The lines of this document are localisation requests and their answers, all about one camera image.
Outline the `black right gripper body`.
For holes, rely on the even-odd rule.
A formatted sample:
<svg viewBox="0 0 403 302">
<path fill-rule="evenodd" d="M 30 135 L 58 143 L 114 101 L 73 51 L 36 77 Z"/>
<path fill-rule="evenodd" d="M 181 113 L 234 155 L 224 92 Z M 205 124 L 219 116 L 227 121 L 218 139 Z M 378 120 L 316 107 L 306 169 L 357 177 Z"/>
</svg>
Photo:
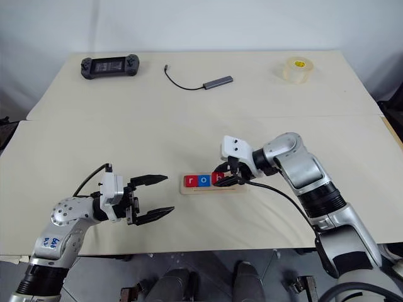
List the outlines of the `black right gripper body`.
<svg viewBox="0 0 403 302">
<path fill-rule="evenodd" d="M 253 174 L 250 168 L 242 163 L 238 158 L 229 156 L 228 163 L 231 166 L 231 175 L 239 176 L 243 180 L 243 184 L 250 184 Z"/>
</svg>

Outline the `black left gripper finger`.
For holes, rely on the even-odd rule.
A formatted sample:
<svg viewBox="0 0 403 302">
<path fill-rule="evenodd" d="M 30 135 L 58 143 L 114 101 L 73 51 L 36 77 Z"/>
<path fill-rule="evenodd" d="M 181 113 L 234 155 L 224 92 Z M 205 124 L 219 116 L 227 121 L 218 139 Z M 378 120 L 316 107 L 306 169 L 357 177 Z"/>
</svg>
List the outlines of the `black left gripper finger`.
<svg viewBox="0 0 403 302">
<path fill-rule="evenodd" d="M 166 179 L 168 179 L 168 176 L 160 174 L 147 174 L 144 176 L 133 177 L 130 179 L 130 187 L 137 188 L 138 186 L 150 186 L 165 181 Z"/>
<path fill-rule="evenodd" d="M 174 206 L 158 208 L 155 210 L 150 210 L 146 214 L 136 217 L 135 224 L 137 226 L 144 225 L 156 220 L 161 219 L 162 217 L 170 214 L 175 209 Z"/>
</svg>

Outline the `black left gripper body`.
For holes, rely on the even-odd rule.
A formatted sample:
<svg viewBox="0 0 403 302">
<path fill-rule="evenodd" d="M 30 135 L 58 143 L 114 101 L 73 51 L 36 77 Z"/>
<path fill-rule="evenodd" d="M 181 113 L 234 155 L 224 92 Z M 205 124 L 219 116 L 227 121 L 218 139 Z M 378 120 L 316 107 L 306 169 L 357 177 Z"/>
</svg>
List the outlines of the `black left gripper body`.
<svg viewBox="0 0 403 302">
<path fill-rule="evenodd" d="M 123 203 L 125 208 L 125 219 L 127 225 L 140 225 L 138 218 L 139 214 L 139 199 L 136 197 L 135 192 L 136 185 L 132 182 L 128 182 L 123 188 Z"/>
</svg>

